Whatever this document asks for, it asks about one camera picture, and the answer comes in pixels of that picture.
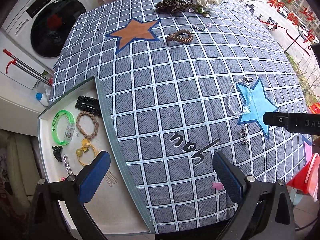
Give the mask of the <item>black claw hair clip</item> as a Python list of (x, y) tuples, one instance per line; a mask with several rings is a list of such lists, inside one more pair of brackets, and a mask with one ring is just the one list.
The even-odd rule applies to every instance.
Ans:
[(62, 162), (62, 156), (61, 156), (61, 153), (62, 153), (62, 150), (63, 150), (63, 147), (61, 145), (59, 146), (53, 146), (52, 147), (52, 150), (53, 150), (53, 155), (55, 157), (55, 159), (61, 163)]

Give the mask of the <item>red-handled metal rod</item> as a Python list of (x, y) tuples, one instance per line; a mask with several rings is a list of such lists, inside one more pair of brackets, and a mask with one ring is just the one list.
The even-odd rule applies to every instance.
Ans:
[(12, 58), (12, 60), (9, 61), (9, 63), (7, 64), (7, 66), (5, 68), (5, 73), (6, 74), (8, 74), (8, 72), (9, 72), (10, 65), (14, 65), (18, 69), (20, 69), (23, 72), (25, 72), (28, 75), (30, 75), (31, 77), (34, 77), (35, 79), (43, 82), (44, 84), (46, 84), (46, 85), (48, 85), (50, 87), (52, 86), (52, 84), (53, 84), (53, 78), (52, 77), (51, 78), (45, 77), (43, 74), (41, 74), (38, 71), (36, 71), (35, 69), (31, 68), (29, 65), (24, 63), (22, 60), (20, 60), (16, 56), (14, 56), (10, 51), (8, 51), (5, 48), (3, 49), (3, 53), (5, 53), (6, 55), (8, 55), (9, 57)]

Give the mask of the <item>silver rhinestone hair clip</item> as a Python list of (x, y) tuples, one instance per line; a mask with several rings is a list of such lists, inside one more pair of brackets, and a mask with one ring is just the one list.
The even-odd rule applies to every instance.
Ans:
[(193, 28), (194, 28), (195, 30), (198, 30), (198, 31), (203, 32), (203, 33), (206, 33), (206, 32), (207, 32), (207, 29), (206, 29), (206, 28), (199, 27), (198, 25), (193, 25)]

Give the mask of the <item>silver star hair clip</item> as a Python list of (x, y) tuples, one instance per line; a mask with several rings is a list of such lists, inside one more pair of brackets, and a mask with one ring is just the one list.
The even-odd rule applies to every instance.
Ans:
[(64, 167), (65, 167), (65, 170), (66, 170), (67, 174), (68, 174), (69, 176), (70, 176), (70, 175), (73, 175), (73, 171), (72, 171), (72, 169), (71, 169), (71, 167), (70, 167), (70, 164), (69, 164), (69, 162), (68, 162), (68, 157), (67, 157), (66, 154), (64, 154), (64, 155), (62, 156), (62, 161), (63, 161), (63, 164), (64, 164)]

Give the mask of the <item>white washing machine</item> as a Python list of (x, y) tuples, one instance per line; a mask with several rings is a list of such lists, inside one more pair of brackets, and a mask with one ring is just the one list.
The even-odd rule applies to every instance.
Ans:
[(18, 0), (2, 30), (25, 53), (52, 69), (80, 15), (98, 0)]

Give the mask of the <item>green leaf hair clip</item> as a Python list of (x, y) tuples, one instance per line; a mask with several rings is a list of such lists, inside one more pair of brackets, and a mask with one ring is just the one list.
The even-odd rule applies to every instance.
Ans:
[(202, 7), (191, 7), (188, 9), (189, 12), (194, 12), (196, 14), (200, 14), (205, 18), (210, 18), (211, 15), (209, 12), (205, 11)]

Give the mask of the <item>red plastic basin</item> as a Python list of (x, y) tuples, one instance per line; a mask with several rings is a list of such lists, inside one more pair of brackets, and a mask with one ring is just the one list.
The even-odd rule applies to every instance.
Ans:
[(287, 183), (288, 186), (309, 194), (313, 201), (318, 200), (319, 154), (312, 155), (311, 160)]

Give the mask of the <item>green plastic bangle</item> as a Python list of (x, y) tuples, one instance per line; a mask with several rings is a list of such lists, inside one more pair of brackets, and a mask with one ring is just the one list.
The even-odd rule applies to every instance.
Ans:
[[(58, 123), (60, 121), (60, 119), (65, 116), (67, 118), (68, 124), (63, 136), (63, 140), (60, 140), (58, 133), (57, 133), (57, 127), (58, 127)], [(60, 110), (56, 113), (56, 115), (54, 116), (53, 120), (52, 120), (52, 137), (53, 140), (61, 146), (65, 146), (68, 145), (72, 138), (73, 138), (73, 134), (74, 134), (74, 130), (75, 130), (75, 120), (74, 120), (74, 116), (71, 112), (67, 111), (67, 110)]]

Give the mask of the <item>blue-capped white bottle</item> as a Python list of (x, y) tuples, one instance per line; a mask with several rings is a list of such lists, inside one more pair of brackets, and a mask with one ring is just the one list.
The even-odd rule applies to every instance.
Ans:
[(40, 102), (41, 105), (44, 107), (48, 107), (48, 99), (46, 97), (46, 94), (43, 93), (36, 93), (36, 100)]

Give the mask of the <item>black beaded snap clip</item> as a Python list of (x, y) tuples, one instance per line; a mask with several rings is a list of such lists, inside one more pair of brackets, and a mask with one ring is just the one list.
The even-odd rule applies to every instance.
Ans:
[(86, 111), (95, 116), (101, 116), (99, 100), (89, 96), (78, 96), (78, 99), (75, 103), (75, 108), (81, 111)]

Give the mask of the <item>small pink hair clip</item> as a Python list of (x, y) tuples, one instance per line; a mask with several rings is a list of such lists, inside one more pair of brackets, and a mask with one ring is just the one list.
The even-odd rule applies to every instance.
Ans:
[(224, 189), (224, 186), (221, 182), (213, 182), (212, 187), (213, 187), (213, 189), (215, 189), (217, 191)]

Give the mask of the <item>beige metal hair clip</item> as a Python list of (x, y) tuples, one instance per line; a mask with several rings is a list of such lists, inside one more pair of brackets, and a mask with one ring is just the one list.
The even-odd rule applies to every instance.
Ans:
[(110, 187), (112, 187), (114, 184), (119, 183), (118, 178), (110, 170), (106, 172), (105, 180)]

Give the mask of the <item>small rhinestone hair clip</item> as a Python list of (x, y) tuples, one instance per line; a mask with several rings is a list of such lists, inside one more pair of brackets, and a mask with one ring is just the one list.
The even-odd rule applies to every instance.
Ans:
[(243, 126), (243, 128), (240, 129), (238, 134), (239, 134), (239, 139), (240, 139), (241, 144), (248, 145), (246, 126)]

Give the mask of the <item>white jewelry tray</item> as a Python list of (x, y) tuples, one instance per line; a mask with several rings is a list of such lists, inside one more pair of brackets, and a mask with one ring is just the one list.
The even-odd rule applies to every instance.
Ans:
[(90, 77), (43, 111), (38, 139), (45, 178), (33, 197), (32, 238), (154, 233), (119, 148), (99, 79)]

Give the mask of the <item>grey checked tablecloth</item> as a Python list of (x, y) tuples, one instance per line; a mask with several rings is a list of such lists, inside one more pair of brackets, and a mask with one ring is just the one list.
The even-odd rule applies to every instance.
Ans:
[[(307, 107), (280, 45), (241, 3), (221, 0), (204, 18), (157, 12), (160, 1), (121, 0), (79, 16), (50, 101), (100, 79), (139, 197), (155, 231), (169, 233), (235, 212), (227, 193), (212, 187), (215, 152), (260, 181), (289, 181), (305, 165), (310, 137), (264, 125), (265, 112)], [(243, 126), (248, 145), (239, 139)]]

